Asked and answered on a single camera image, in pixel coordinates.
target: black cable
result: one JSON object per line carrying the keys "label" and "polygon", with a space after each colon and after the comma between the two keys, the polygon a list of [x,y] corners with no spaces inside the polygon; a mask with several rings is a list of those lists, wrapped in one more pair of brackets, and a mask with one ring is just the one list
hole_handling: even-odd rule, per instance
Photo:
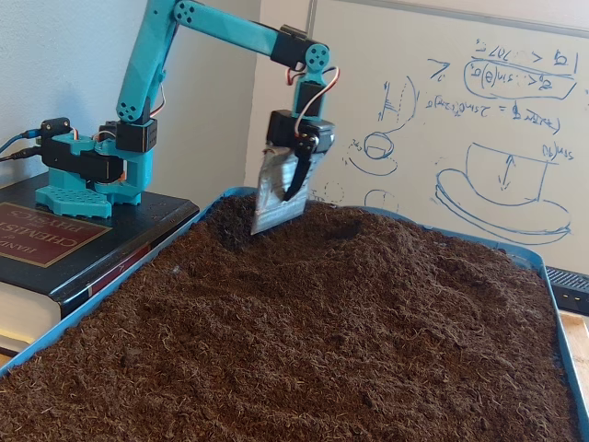
{"label": "black cable", "polygon": [[35,145],[33,147],[28,147],[26,149],[22,149],[19,150],[18,152],[15,152],[12,155],[9,155],[8,157],[1,157],[0,158],[0,163],[4,162],[4,161],[8,161],[9,159],[25,159],[25,158],[31,158],[34,157],[36,155],[40,155],[41,153],[41,147],[40,145]]}

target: hexagonal pattern base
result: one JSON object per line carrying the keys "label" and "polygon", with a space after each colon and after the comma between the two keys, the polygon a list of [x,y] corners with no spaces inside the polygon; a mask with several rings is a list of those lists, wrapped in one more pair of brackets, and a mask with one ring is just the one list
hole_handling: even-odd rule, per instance
{"label": "hexagonal pattern base", "polygon": [[73,191],[47,186],[38,189],[35,195],[37,203],[48,206],[56,215],[100,218],[109,218],[112,215],[112,205],[106,195],[89,189]]}

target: wire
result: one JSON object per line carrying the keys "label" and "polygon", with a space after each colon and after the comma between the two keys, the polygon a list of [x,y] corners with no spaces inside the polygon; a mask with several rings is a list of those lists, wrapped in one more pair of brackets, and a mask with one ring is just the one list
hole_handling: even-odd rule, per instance
{"label": "wire", "polygon": [[301,111],[301,113],[299,114],[298,118],[296,119],[296,123],[294,124],[294,135],[298,138],[298,136],[300,135],[300,133],[298,132],[298,128],[301,125],[301,121],[303,120],[303,118],[305,117],[306,113],[309,111],[309,109],[311,108],[311,106],[313,105],[313,103],[315,101],[317,101],[317,99],[321,98],[322,96],[324,96],[325,94],[327,94],[330,90],[333,89],[333,87],[338,83],[338,80],[340,80],[340,68],[338,66],[335,67],[331,67],[330,69],[328,69],[325,72],[330,72],[330,71],[335,71],[335,76],[333,77],[333,79],[329,82],[329,84],[327,86],[325,86],[320,92],[318,92],[316,94],[315,97],[313,97],[307,104],[306,106],[303,108],[303,110]]}
{"label": "wire", "polygon": [[34,156],[40,155],[40,154],[41,154],[41,146],[35,145],[33,147],[28,147],[26,149],[19,150],[18,152],[15,152],[14,154],[9,155],[8,157],[1,157],[0,162],[8,161],[10,159],[31,158],[31,157],[34,157]]}
{"label": "wire", "polygon": [[288,69],[286,69],[286,84],[288,86],[292,86],[295,83],[295,78],[297,78],[298,76],[303,76],[305,73],[302,71],[295,71],[298,74],[295,74],[294,76],[291,76],[291,73],[293,72],[293,70],[289,67]]}
{"label": "wire", "polygon": [[4,152],[5,150],[7,150],[13,143],[15,143],[18,140],[22,140],[24,138],[23,134],[18,134],[13,136],[12,138],[10,138],[8,141],[6,141],[4,143],[4,145],[2,147],[0,147],[0,154],[2,152]]}
{"label": "wire", "polygon": [[164,109],[164,106],[166,106],[166,94],[164,93],[164,85],[159,85],[159,88],[162,91],[162,104],[160,104],[157,107],[157,109],[152,110],[152,112],[149,114],[151,118],[154,118],[159,112],[161,112]]}
{"label": "wire", "polygon": [[94,135],[92,135],[92,139],[94,139],[94,140],[98,140],[98,138],[99,138],[100,134],[109,134],[109,135],[112,135],[112,136],[113,136],[113,137],[115,137],[115,138],[117,137],[117,135],[115,135],[115,134],[114,134],[114,133],[112,133],[111,131],[100,131],[100,132],[98,132],[97,134],[94,134]]}

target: book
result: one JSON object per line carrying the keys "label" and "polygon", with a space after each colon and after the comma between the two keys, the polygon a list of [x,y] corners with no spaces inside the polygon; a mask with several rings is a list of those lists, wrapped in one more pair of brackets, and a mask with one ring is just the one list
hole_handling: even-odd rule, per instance
{"label": "book", "polygon": [[40,338],[199,213],[144,192],[108,219],[54,215],[35,204],[43,174],[0,190],[0,353]]}

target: white wall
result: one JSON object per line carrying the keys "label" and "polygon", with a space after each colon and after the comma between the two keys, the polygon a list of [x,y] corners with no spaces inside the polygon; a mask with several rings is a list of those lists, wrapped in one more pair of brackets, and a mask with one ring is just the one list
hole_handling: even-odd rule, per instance
{"label": "white wall", "polygon": [[[589,2],[587,0],[405,0],[404,3],[536,21],[567,28],[589,29]],[[262,0],[260,17],[264,23],[272,26],[281,26],[286,22],[304,29],[308,9],[309,0]],[[338,44],[336,41],[322,42],[328,46]],[[290,109],[293,93],[293,90],[284,83],[283,69],[260,57],[256,67],[256,84],[248,141],[245,180],[248,186],[256,186],[258,182],[262,161],[261,151],[264,147],[270,112],[285,107]],[[338,122],[334,123],[337,131]]]}
{"label": "white wall", "polygon": [[[203,2],[260,20],[260,0]],[[158,117],[150,190],[204,207],[243,184],[255,69],[253,52],[180,30],[167,62],[168,105]]]}
{"label": "white wall", "polygon": [[[308,0],[262,0],[260,21],[277,29],[282,25],[305,29],[308,7]],[[258,186],[270,113],[293,107],[295,88],[286,85],[284,70],[283,66],[270,61],[269,58],[258,56],[249,126],[245,180],[247,186]]]}
{"label": "white wall", "polygon": [[[259,19],[260,0],[207,0]],[[66,116],[83,134],[115,119],[145,0],[0,0],[0,144]],[[153,192],[204,205],[244,179],[256,56],[183,29],[168,60]],[[18,142],[8,151],[28,145]],[[0,186],[43,172],[0,166]]]}

